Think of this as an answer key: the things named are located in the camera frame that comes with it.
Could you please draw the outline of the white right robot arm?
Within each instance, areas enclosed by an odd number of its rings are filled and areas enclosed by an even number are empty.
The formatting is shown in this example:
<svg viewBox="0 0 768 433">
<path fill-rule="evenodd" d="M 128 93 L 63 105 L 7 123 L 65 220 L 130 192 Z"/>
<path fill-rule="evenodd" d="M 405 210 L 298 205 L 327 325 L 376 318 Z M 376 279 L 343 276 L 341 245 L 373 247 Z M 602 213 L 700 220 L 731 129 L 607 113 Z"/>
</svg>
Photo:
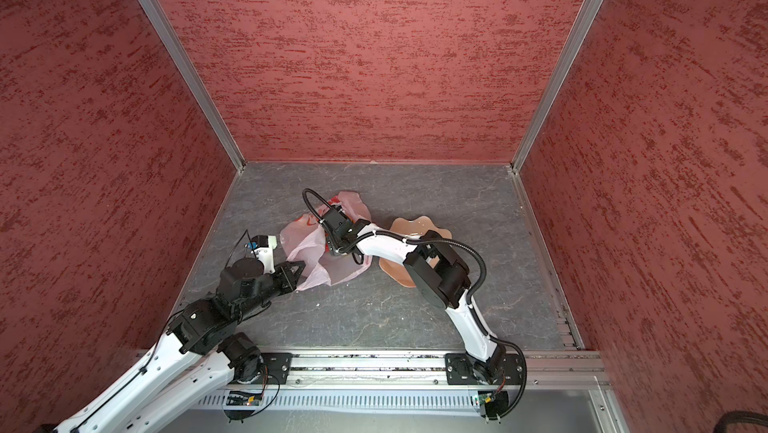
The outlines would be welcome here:
<svg viewBox="0 0 768 433">
<path fill-rule="evenodd" d="M 406 236 L 367 220 L 353 221 L 340 206 L 325 203 L 310 214 L 325 232 L 330 252 L 336 256 L 378 257 L 404 267 L 426 301 L 446 312 L 464 346 L 469 373 L 480 384 L 503 385 L 508 378 L 527 381 L 527 364 L 514 343 L 496 337 L 474 301 L 487 278 L 487 266 L 470 246 L 429 230 Z"/>
</svg>

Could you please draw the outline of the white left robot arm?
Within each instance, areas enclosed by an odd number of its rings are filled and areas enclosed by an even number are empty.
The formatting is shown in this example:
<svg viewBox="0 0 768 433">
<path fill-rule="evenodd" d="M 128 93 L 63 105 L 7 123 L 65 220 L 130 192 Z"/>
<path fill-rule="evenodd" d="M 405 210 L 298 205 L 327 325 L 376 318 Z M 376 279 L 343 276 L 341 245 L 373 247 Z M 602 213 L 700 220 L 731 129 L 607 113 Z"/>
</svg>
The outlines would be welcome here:
<svg viewBox="0 0 768 433">
<path fill-rule="evenodd" d="M 246 257 L 225 267 L 214 293 L 170 319 L 147 354 L 96 399 L 40 432 L 155 432 L 197 400 L 232 381 L 266 383 L 259 347 L 237 330 L 264 312 L 272 299 L 297 289 L 305 264 L 272 270 Z"/>
</svg>

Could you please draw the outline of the pink plastic bag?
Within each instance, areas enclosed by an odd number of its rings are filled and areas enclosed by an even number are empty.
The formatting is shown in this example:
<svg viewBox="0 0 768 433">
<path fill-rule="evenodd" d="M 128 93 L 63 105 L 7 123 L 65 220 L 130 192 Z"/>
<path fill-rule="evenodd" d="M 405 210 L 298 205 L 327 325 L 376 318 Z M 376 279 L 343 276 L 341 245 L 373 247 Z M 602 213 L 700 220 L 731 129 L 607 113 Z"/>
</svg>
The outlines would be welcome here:
<svg viewBox="0 0 768 433">
<path fill-rule="evenodd" d="M 369 221 L 371 214 L 360 195 L 356 192 L 341 191 L 330 200 L 325 200 L 319 193 L 314 194 L 305 189 L 302 199 L 308 204 L 307 213 L 290 222 L 279 234 L 280 245 L 287 261 L 305 263 L 297 290 L 336 286 L 366 272 L 371 266 L 372 258 L 361 256 L 359 253 L 333 255 L 327 230 L 318 219 L 328 213 L 331 207 L 340 207 L 341 212 L 352 222 Z"/>
</svg>

